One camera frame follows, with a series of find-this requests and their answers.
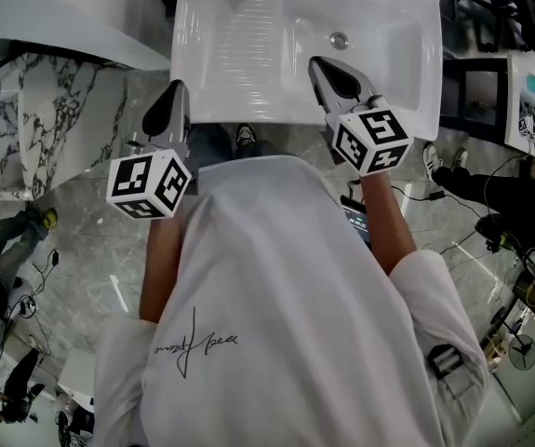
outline screen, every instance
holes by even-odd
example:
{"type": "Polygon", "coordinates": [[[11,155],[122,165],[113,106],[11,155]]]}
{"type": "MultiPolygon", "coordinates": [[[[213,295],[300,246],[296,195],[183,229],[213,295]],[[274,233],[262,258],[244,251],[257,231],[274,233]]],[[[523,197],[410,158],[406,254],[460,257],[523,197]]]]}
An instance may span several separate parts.
{"type": "Polygon", "coordinates": [[[350,224],[352,224],[358,234],[370,247],[368,219],[364,206],[346,196],[343,196],[341,198],[341,205],[343,206],[343,211],[345,211],[345,216],[347,217],[350,224]]]}

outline gray floor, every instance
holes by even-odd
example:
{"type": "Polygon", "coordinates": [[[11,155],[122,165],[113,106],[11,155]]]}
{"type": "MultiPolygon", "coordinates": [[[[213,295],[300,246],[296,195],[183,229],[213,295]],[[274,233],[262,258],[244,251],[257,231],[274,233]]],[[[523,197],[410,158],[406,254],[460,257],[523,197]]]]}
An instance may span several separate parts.
{"type": "MultiPolygon", "coordinates": [[[[137,119],[136,103],[131,110],[133,120],[137,119]]],[[[319,168],[340,195],[348,194],[347,182],[355,177],[354,173],[347,165],[333,166],[318,134],[319,128],[265,125],[257,130],[260,136],[319,168]]],[[[403,166],[391,173],[394,183],[410,191],[413,197],[423,197],[436,188],[426,179],[421,161],[423,145],[416,141],[403,166]]],[[[449,164],[460,146],[469,149],[468,166],[472,172],[491,173],[514,154],[455,131],[440,130],[437,147],[449,164]]],[[[503,169],[500,174],[509,173],[513,167],[503,169]]],[[[45,333],[52,354],[45,359],[43,367],[56,375],[71,348],[95,351],[96,334],[104,317],[124,312],[119,292],[128,310],[138,308],[149,224],[132,222],[105,202],[107,171],[108,164],[105,164],[85,172],[40,200],[42,206],[57,209],[60,221],[37,248],[33,261],[44,267],[48,253],[56,249],[60,264],[37,297],[37,318],[22,320],[19,336],[32,332],[45,344],[42,332],[45,333]]],[[[359,189],[354,198],[360,200],[359,189]]],[[[441,251],[474,230],[476,216],[453,199],[415,202],[405,200],[399,193],[397,199],[421,249],[441,251]]],[[[474,203],[468,205],[480,214],[487,210],[474,203]]],[[[0,218],[20,209],[20,203],[0,202],[0,218]]],[[[510,271],[514,255],[506,251],[489,254],[484,239],[476,234],[462,249],[448,251],[444,257],[468,316],[482,336],[491,315],[510,295],[510,281],[513,282],[517,273],[517,270],[510,271]],[[507,286],[502,289],[505,276],[507,286]],[[489,303],[495,288],[502,292],[503,300],[489,303]]],[[[40,275],[30,265],[24,266],[20,275],[35,287],[41,282],[40,275]]]]}

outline sneaker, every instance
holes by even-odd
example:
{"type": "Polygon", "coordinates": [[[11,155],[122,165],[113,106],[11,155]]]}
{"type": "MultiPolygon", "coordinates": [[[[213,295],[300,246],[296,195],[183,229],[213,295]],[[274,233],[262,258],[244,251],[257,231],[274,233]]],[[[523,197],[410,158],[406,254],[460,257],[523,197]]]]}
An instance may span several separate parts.
{"type": "Polygon", "coordinates": [[[435,171],[443,167],[443,159],[438,156],[435,146],[430,142],[424,146],[422,159],[424,160],[424,167],[426,167],[428,179],[432,181],[435,171]]]}
{"type": "Polygon", "coordinates": [[[238,126],[236,130],[236,147],[241,145],[252,144],[257,141],[255,129],[247,123],[238,126]]]}
{"type": "Polygon", "coordinates": [[[453,167],[451,169],[455,169],[455,168],[465,169],[466,160],[468,160],[468,152],[462,148],[455,155],[455,158],[453,159],[453,167]]]}
{"type": "Polygon", "coordinates": [[[59,215],[54,209],[46,210],[42,214],[42,225],[46,230],[50,230],[56,226],[58,219],[59,215]]]}
{"type": "Polygon", "coordinates": [[[39,345],[39,343],[37,342],[37,340],[32,334],[30,334],[29,337],[27,338],[27,344],[29,345],[31,349],[36,349],[40,353],[43,351],[42,347],[39,345]]]}

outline black pants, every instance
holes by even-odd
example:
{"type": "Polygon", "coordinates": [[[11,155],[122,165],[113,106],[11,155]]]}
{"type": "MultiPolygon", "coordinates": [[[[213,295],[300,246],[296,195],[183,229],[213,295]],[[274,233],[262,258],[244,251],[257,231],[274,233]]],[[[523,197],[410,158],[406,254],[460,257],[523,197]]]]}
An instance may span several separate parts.
{"type": "Polygon", "coordinates": [[[485,205],[488,202],[491,209],[506,219],[509,230],[535,240],[535,179],[496,176],[488,179],[488,175],[470,175],[464,168],[443,167],[433,173],[433,180],[454,196],[485,205]]]}
{"type": "Polygon", "coordinates": [[[27,396],[27,384],[37,364],[39,351],[33,349],[19,361],[5,383],[5,395],[13,400],[22,400],[27,396]]]}
{"type": "Polygon", "coordinates": [[[186,141],[189,145],[187,158],[199,168],[247,157],[289,156],[270,141],[256,141],[233,151],[230,136],[221,124],[193,124],[186,141]]]}

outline white sink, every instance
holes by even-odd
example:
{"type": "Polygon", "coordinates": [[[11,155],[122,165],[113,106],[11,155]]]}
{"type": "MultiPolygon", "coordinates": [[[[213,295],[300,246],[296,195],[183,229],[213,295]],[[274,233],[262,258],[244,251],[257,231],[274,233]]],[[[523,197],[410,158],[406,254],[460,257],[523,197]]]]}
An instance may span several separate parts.
{"type": "Polygon", "coordinates": [[[438,131],[438,0],[178,0],[173,79],[193,122],[324,124],[308,61],[344,61],[370,78],[415,137],[438,131]],[[349,42],[329,42],[335,32],[349,42]]]}

